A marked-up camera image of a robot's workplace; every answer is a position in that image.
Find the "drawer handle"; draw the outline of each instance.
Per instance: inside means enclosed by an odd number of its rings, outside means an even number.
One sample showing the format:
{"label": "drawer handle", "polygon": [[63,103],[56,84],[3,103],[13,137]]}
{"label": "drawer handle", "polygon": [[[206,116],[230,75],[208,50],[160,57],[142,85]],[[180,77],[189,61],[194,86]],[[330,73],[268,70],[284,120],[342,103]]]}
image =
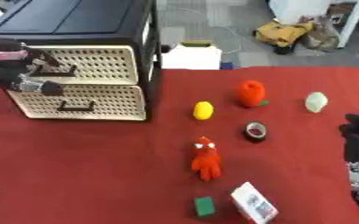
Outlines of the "drawer handle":
{"label": "drawer handle", "polygon": [[67,101],[63,101],[57,108],[60,112],[94,112],[95,102],[91,101],[87,108],[67,108]]}

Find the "toy orange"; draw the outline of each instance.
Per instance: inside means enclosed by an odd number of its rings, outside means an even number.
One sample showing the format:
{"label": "toy orange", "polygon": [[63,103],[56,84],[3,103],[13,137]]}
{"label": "toy orange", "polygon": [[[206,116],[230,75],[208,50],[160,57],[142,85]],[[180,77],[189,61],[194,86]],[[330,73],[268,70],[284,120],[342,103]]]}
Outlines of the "toy orange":
{"label": "toy orange", "polygon": [[253,108],[265,98],[263,83],[256,80],[246,80],[236,90],[236,97],[244,107]]}

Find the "white box on floor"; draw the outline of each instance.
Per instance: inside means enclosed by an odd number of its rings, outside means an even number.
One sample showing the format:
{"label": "white box on floor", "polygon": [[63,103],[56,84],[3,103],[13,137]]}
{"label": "white box on floor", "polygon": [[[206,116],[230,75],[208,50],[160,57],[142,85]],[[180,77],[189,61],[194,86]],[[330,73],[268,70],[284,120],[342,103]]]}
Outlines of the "white box on floor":
{"label": "white box on floor", "polygon": [[236,188],[231,198],[239,212],[256,224],[265,224],[278,215],[278,210],[250,182]]}
{"label": "white box on floor", "polygon": [[162,54],[164,69],[219,70],[222,50],[208,47],[177,45],[170,52]]}

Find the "black tape roll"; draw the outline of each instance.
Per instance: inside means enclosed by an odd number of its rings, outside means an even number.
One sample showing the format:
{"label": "black tape roll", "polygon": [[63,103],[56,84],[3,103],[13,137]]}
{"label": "black tape roll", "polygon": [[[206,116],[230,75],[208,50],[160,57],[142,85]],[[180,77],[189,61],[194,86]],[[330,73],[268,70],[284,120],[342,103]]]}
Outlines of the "black tape roll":
{"label": "black tape roll", "polygon": [[[252,133],[251,130],[258,130],[260,134]],[[267,127],[261,122],[249,122],[243,130],[243,134],[252,143],[261,143],[267,136]]]}

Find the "black cabinet top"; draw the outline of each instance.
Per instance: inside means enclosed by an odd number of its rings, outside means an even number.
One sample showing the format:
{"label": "black cabinet top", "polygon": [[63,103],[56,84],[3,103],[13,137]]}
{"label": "black cabinet top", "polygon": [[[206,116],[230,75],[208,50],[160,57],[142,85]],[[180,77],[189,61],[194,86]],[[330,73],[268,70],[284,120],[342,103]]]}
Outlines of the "black cabinet top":
{"label": "black cabinet top", "polygon": [[136,39],[154,0],[24,0],[0,18],[15,39]]}

